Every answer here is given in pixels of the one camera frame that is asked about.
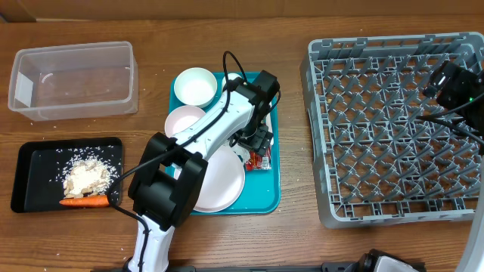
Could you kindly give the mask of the food scraps pile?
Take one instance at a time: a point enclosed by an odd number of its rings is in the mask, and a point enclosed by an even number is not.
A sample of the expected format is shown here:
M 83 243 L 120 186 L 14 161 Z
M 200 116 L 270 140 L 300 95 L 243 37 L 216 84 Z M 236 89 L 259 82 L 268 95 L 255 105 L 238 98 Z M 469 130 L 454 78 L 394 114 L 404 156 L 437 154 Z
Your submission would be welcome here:
M 114 145 L 57 148 L 49 185 L 61 188 L 64 199 L 104 195 L 122 171 L 122 148 Z

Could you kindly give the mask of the pink bowl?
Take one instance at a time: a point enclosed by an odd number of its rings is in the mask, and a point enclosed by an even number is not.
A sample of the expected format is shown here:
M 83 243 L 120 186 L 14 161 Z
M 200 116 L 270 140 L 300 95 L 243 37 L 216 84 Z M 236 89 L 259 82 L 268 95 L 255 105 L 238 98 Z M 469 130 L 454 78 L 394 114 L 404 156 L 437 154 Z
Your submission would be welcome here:
M 201 119 L 206 113 L 199 107 L 181 106 L 174 109 L 166 118 L 164 132 L 168 138 L 184 131 Z

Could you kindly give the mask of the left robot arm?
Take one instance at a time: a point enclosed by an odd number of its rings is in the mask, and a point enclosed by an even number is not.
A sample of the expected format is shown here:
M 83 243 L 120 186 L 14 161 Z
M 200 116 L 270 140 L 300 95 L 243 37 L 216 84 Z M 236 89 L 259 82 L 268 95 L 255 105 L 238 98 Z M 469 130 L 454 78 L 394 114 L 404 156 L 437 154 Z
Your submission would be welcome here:
M 226 141 L 264 155 L 273 134 L 263 119 L 280 92 L 276 76 L 265 70 L 252 81 L 225 84 L 220 101 L 206 115 L 171 138 L 156 133 L 147 143 L 129 186 L 138 216 L 135 253 L 125 271 L 165 271 L 176 227 L 191 214 L 200 195 L 209 158 Z

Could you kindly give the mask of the orange carrot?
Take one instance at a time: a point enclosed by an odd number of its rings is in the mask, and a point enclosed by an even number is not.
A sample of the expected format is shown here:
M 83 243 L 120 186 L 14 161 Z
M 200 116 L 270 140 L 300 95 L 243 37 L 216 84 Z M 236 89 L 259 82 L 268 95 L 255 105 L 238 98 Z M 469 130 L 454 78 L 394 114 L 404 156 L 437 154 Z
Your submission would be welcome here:
M 105 195 L 87 196 L 75 199 L 62 199 L 59 202 L 62 206 L 79 208 L 99 208 L 109 206 L 109 201 Z

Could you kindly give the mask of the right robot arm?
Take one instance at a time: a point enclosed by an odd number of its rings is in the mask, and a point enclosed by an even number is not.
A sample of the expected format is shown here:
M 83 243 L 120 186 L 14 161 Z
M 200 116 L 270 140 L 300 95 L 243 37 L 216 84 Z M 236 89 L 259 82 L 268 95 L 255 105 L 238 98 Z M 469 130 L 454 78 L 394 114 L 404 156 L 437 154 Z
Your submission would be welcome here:
M 423 94 L 434 97 L 444 112 L 417 119 L 445 126 L 457 136 L 474 140 L 483 155 L 483 73 L 475 74 L 448 60 L 430 75 Z M 483 189 L 473 218 L 459 272 L 483 272 Z

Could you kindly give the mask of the white bowl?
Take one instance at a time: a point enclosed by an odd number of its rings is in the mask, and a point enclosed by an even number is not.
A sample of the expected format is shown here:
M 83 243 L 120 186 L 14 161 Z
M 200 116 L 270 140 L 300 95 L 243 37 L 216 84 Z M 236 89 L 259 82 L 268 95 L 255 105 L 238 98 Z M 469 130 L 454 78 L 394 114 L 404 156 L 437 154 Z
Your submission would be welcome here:
M 181 72 L 175 79 L 174 93 L 183 104 L 204 108 L 216 96 L 217 80 L 213 73 L 201 67 Z

